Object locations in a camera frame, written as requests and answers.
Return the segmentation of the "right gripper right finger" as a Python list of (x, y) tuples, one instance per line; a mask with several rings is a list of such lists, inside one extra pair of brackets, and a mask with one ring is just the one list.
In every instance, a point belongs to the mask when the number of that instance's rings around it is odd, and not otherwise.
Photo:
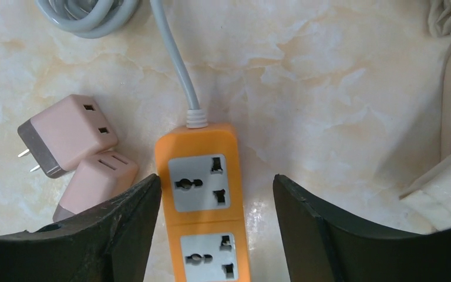
[(272, 188), (291, 281), (451, 281), (451, 228), (383, 226), (281, 174)]

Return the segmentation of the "pink plug adapter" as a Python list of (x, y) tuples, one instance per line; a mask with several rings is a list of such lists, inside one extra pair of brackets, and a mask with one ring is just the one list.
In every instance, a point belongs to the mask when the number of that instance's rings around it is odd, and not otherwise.
[(71, 94), (30, 117), (17, 128), (26, 149), (18, 157), (32, 155), (36, 165), (57, 179), (75, 170), (84, 158), (107, 151), (118, 143), (94, 97)]
[(131, 187), (139, 166), (109, 150), (83, 159), (67, 185), (53, 221), (61, 221), (97, 206)]

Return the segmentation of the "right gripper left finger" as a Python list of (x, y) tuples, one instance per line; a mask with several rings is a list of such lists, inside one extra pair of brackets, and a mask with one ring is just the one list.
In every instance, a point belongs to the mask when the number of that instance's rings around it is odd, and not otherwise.
[(151, 174), (70, 218), (0, 236), (0, 281), (143, 281), (161, 201)]

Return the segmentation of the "orange power strip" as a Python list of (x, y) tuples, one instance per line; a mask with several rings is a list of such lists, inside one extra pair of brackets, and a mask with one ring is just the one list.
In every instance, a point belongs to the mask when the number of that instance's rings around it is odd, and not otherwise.
[(154, 148), (176, 281), (250, 281), (237, 135), (177, 127)]

